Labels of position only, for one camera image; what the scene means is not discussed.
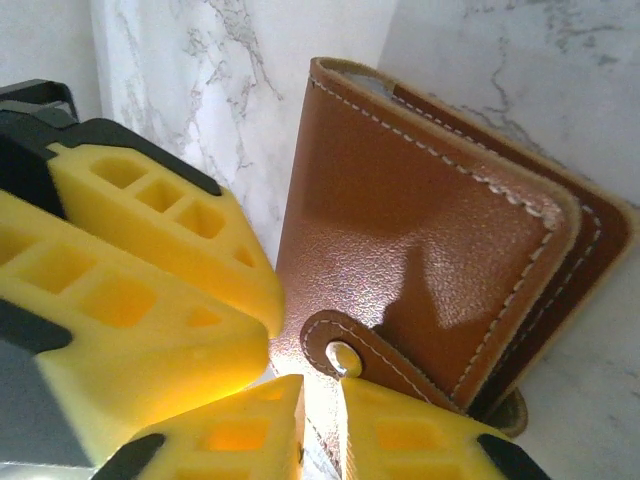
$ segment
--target black plastic part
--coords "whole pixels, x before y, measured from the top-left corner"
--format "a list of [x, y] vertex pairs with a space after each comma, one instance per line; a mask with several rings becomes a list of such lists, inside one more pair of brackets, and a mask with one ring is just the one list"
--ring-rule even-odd
[[0, 299], [0, 338], [37, 355], [66, 347], [73, 335], [60, 325]]
[[50, 80], [29, 80], [0, 88], [0, 102], [13, 100], [32, 105], [51, 105], [65, 103], [71, 115], [78, 119], [78, 111], [71, 90], [64, 83]]
[[532, 458], [515, 443], [488, 433], [478, 443], [507, 480], [551, 480]]
[[152, 433], [127, 443], [120, 447], [91, 480], [135, 480], [165, 441], [164, 435]]

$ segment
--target brown leather wallet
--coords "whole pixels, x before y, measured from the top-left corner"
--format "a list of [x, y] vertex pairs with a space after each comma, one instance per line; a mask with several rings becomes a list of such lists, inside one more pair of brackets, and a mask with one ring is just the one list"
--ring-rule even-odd
[[438, 100], [314, 59], [273, 366], [305, 374], [307, 415], [334, 464], [339, 373], [325, 349], [336, 340], [359, 355], [362, 378], [517, 433], [517, 382], [634, 225], [623, 202]]

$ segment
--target square hole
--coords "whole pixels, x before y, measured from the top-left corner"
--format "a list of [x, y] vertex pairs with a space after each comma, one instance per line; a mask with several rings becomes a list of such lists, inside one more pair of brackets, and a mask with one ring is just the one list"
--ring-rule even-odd
[[58, 294], [96, 264], [94, 258], [67, 245], [55, 245], [18, 273], [36, 287]]
[[0, 228], [0, 266], [20, 255], [37, 239], [8, 227]]
[[250, 472], [246, 470], [183, 470], [173, 480], [249, 480]]
[[214, 238], [225, 224], [217, 210], [200, 201], [189, 205], [176, 217], [176, 221], [203, 238]]
[[249, 253], [249, 250], [247, 250], [246, 247], [238, 248], [233, 254], [233, 258], [238, 260], [240, 263], [245, 264], [247, 267], [253, 268], [256, 266], [253, 258], [251, 257], [251, 254]]
[[143, 283], [109, 272], [80, 301], [80, 310], [112, 327], [126, 328], [138, 323], [155, 301], [155, 293]]
[[211, 325], [217, 325], [222, 319], [208, 308], [197, 307], [187, 320], [187, 325], [190, 327], [210, 327]]
[[393, 465], [388, 467], [390, 480], [471, 480], [462, 467], [452, 463]]
[[209, 428], [200, 449], [212, 452], [259, 450], [267, 438], [269, 425], [269, 420], [262, 418], [220, 422]]
[[156, 180], [136, 195], [142, 203], [162, 213], [182, 198], [182, 191], [165, 180]]
[[107, 157], [91, 166], [91, 171], [118, 188], [127, 188], [147, 171], [124, 157]]
[[375, 428], [383, 450], [436, 450], [446, 444], [442, 431], [424, 420], [383, 418]]

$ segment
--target tan leather edge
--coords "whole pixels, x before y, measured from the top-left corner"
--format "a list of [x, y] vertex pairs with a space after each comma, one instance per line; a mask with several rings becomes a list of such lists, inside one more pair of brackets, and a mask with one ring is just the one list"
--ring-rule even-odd
[[[544, 192], [550, 199], [552, 199], [553, 202], [555, 202], [559, 212], [561, 212], [561, 216], [565, 220], [565, 223], [561, 227], [557, 224], [553, 225], [553, 227], [556, 228], [556, 234], [554, 235], [555, 238], [550, 241], [549, 244], [555, 243], [554, 247], [560, 251], [560, 254], [557, 256], [556, 261], [549, 264], [549, 268], [544, 275], [545, 280], [540, 282], [537, 290], [533, 292], [533, 294], [529, 295], [528, 309], [531, 309], [535, 299], [542, 294], [548, 281], [562, 265], [564, 257], [572, 249], [580, 231], [582, 211], [578, 200], [569, 192], [569, 190], [551, 180], [530, 172], [519, 165], [509, 162], [502, 157], [493, 155], [479, 146], [476, 146], [465, 139], [440, 128], [439, 126], [432, 124], [428, 120], [415, 115], [413, 112], [407, 111], [402, 106], [399, 106], [379, 94], [371, 92], [368, 89], [350, 81], [342, 74], [342, 72], [357, 73], [359, 75], [370, 75], [372, 78], [379, 79], [383, 82], [390, 81], [384, 74], [381, 74], [370, 67], [346, 60], [315, 58], [312, 60], [311, 70], [312, 75], [315, 74], [316, 77], [322, 77], [323, 81], [328, 79], [331, 81], [332, 87], [341, 88], [341, 93], [343, 95], [349, 95], [349, 92], [351, 92], [353, 95], [362, 96], [365, 98], [366, 102], [371, 102], [371, 104], [376, 105], [380, 109], [392, 111], [395, 115], [403, 118], [405, 121], [414, 125], [419, 125], [420, 128], [428, 131], [436, 137], [445, 138], [448, 144], [464, 151], [472, 158], [480, 158], [483, 162], [486, 162], [489, 165], [499, 165], [501, 169], [520, 177], [520, 181], [535, 185], [540, 192]], [[559, 239], [559, 237], [562, 236], [560, 235], [560, 232], [563, 228], [565, 229], [566, 235], [564, 238]], [[508, 339], [508, 341], [511, 341], [515, 334], [516, 331], [513, 332], [513, 335]], [[497, 364], [500, 359], [500, 354], [504, 351], [507, 345], [508, 342], [505, 342], [499, 351], [499, 355], [490, 361], [491, 366], [488, 372], [490, 372]], [[482, 384], [488, 378], [488, 374], [489, 373], [482, 378], [478, 378], [475, 382], [466, 382], [463, 386], [464, 388], [461, 387], [457, 390], [457, 403], [460, 407], [466, 409], [471, 404], [482, 387]]]
[[363, 363], [360, 378], [464, 415], [398, 350], [350, 316], [335, 310], [323, 310], [309, 317], [300, 330], [302, 352], [309, 363], [321, 373], [338, 378], [325, 355], [327, 344], [334, 340], [347, 343], [358, 353]]
[[510, 162], [509, 160], [496, 156], [491, 152], [488, 152], [479, 146], [468, 142], [464, 138], [460, 138], [454, 133], [440, 128], [438, 125], [433, 124], [425, 118], [414, 114], [413, 112], [403, 108], [400, 105], [380, 96], [375, 92], [371, 92], [367, 88], [358, 85], [355, 82], [350, 81], [347, 77], [342, 75], [343, 72], [357, 73], [363, 76], [370, 76], [376, 78], [385, 84], [396, 85], [399, 84], [391, 77], [366, 66], [363, 64], [339, 60], [327, 57], [317, 57], [311, 60], [312, 75], [314, 71], [316, 75], [321, 72], [324, 77], [330, 79], [334, 84], [341, 86], [343, 89], [347, 89], [353, 92], [355, 95], [364, 97], [366, 102], [370, 102], [377, 107], [393, 112], [394, 115], [403, 119], [413, 125], [418, 125], [421, 129], [427, 131], [429, 134], [445, 139], [446, 142], [452, 145], [454, 148], [464, 152], [471, 158], [478, 158], [489, 165], [498, 165], [499, 168], [504, 169], [511, 175], [521, 177], [521, 181], [533, 183], [535, 187], [542, 193], [548, 195], [556, 204], [562, 217], [569, 222], [569, 227], [574, 230], [572, 235], [572, 242], [575, 241], [578, 230], [580, 228], [582, 212], [580, 210], [580, 204], [571, 192], [565, 187], [558, 185], [557, 183], [533, 173], [519, 165]]
[[[428, 93], [425, 92], [421, 92], [421, 91], [417, 91], [416, 89], [414, 89], [413, 87], [411, 87], [410, 85], [402, 82], [401, 80], [396, 79], [393, 75], [388, 75], [384, 72], [380, 72], [378, 70], [375, 70], [365, 64], [361, 64], [358, 62], [352, 62], [349, 60], [342, 60], [342, 59], [336, 59], [336, 58], [331, 58], [331, 57], [315, 57], [313, 59], [311, 59], [311, 63], [312, 64], [317, 64], [319, 66], [321, 66], [322, 68], [328, 69], [328, 70], [335, 70], [336, 72], [339, 71], [343, 71], [343, 72], [348, 72], [348, 73], [356, 73], [356, 74], [360, 74], [360, 75], [368, 75], [372, 78], [376, 78], [378, 80], [380, 80], [381, 82], [384, 83], [384, 85], [387, 88], [395, 88], [396, 86], [401, 87], [402, 89], [410, 92], [413, 95], [417, 95], [417, 96], [422, 96], [422, 97], [428, 97], [428, 101], [429, 103], [433, 104], [436, 108], [440, 109], [440, 110], [444, 110], [445, 112], [447, 112], [449, 115], [456, 117], [458, 119], [458, 121], [462, 122], [462, 123], [467, 123], [467, 124], [472, 124], [474, 128], [482, 131], [483, 133], [485, 133], [486, 135], [492, 136], [492, 137], [498, 137], [500, 139], [500, 141], [504, 144], [506, 144], [509, 148], [512, 148], [514, 150], [517, 150], [518, 152], [520, 152], [521, 154], [527, 155], [529, 157], [532, 157], [535, 159], [536, 162], [544, 165], [545, 167], [554, 170], [555, 172], [559, 173], [560, 175], [563, 175], [565, 177], [571, 178], [572, 181], [580, 184], [582, 187], [584, 187], [587, 190], [590, 190], [591, 192], [593, 192], [595, 195], [605, 199], [607, 202], [611, 203], [612, 205], [614, 205], [616, 208], [618, 208], [623, 215], [625, 216], [625, 218], [627, 219], [628, 224], [631, 227], [631, 230], [635, 233], [635, 237], [634, 237], [634, 241], [637, 241], [637, 233], [640, 230], [640, 216], [637, 214], [637, 212], [634, 211], [634, 208], [625, 200], [612, 195], [611, 193], [603, 190], [602, 188], [600, 188], [597, 184], [593, 183], [591, 180], [589, 180], [586, 177], [577, 175], [575, 173], [573, 173], [571, 170], [568, 170], [566, 167], [558, 164], [558, 163], [554, 163], [551, 160], [549, 160], [548, 158], [545, 158], [535, 152], [532, 152], [530, 150], [527, 150], [526, 148], [524, 148], [522, 145], [520, 145], [519, 143], [516, 143], [514, 141], [512, 141], [511, 139], [504, 137], [502, 135], [499, 135], [498, 132], [496, 132], [494, 129], [486, 127], [478, 122], [474, 122], [471, 120], [471, 118], [469, 118], [466, 115], [461, 114], [458, 110], [450, 107], [449, 105], [447, 105], [446, 103], [443, 103], [440, 99], [438, 99], [437, 97], [434, 97], [433, 95], [429, 95]], [[368, 90], [364, 89], [364, 88], [360, 88], [360, 93], [366, 95], [367, 97], [369, 97], [370, 99], [376, 99], [379, 98], [378, 95], [373, 94], [371, 92], [369, 92]], [[395, 106], [396, 108], [398, 108], [399, 110], [404, 110], [402, 107], [400, 106]], [[456, 135], [454, 134], [450, 134], [449, 132], [447, 132], [444, 129], [440, 129], [441, 131], [443, 131], [444, 133], [453, 136], [454, 138], [458, 138]]]
[[531, 359], [528, 365], [522, 370], [520, 370], [520, 373], [516, 376], [515, 380], [511, 382], [511, 386], [508, 389], [506, 389], [504, 393], [497, 398], [492, 408], [488, 410], [489, 415], [492, 412], [494, 412], [495, 409], [502, 404], [502, 402], [505, 401], [505, 398], [509, 395], [511, 391], [515, 390], [516, 386], [522, 381], [522, 379], [527, 375], [527, 373], [529, 373], [529, 371], [533, 367], [535, 367], [536, 364], [541, 360], [541, 358], [549, 351], [549, 349], [553, 346], [555, 340], [559, 338], [565, 332], [565, 330], [567, 330], [569, 327], [571, 327], [571, 325], [573, 325], [573, 322], [576, 320], [576, 317], [579, 316], [582, 310], [587, 306], [587, 304], [591, 300], [591, 297], [593, 297], [593, 295], [598, 291], [598, 288], [601, 286], [601, 284], [608, 280], [608, 278], [615, 271], [615, 267], [617, 267], [620, 264], [620, 262], [622, 262], [625, 259], [625, 257], [629, 255], [633, 247], [637, 246], [636, 243], [637, 243], [638, 228], [635, 225], [633, 226], [633, 235], [634, 235], [633, 240], [630, 241], [625, 246], [625, 248], [616, 257], [616, 259], [609, 264], [609, 267], [607, 268], [607, 270], [605, 270], [605, 272], [600, 276], [600, 278], [598, 278], [598, 280], [594, 282], [589, 293], [585, 295], [582, 298], [582, 300], [574, 306], [573, 310], [571, 311], [571, 314], [565, 318], [565, 320], [556, 329], [553, 335], [551, 335], [547, 339], [544, 346], [535, 353], [534, 357]]

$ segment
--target leather strap tab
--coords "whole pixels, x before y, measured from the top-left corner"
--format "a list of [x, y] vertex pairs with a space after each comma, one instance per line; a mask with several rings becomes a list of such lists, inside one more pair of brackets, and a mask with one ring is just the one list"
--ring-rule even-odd
[[309, 317], [300, 331], [302, 352], [309, 363], [325, 375], [338, 378], [338, 373], [325, 355], [327, 344], [335, 340], [348, 344], [360, 356], [363, 363], [360, 378], [438, 407], [463, 413], [398, 350], [350, 316], [335, 310], [322, 310]]

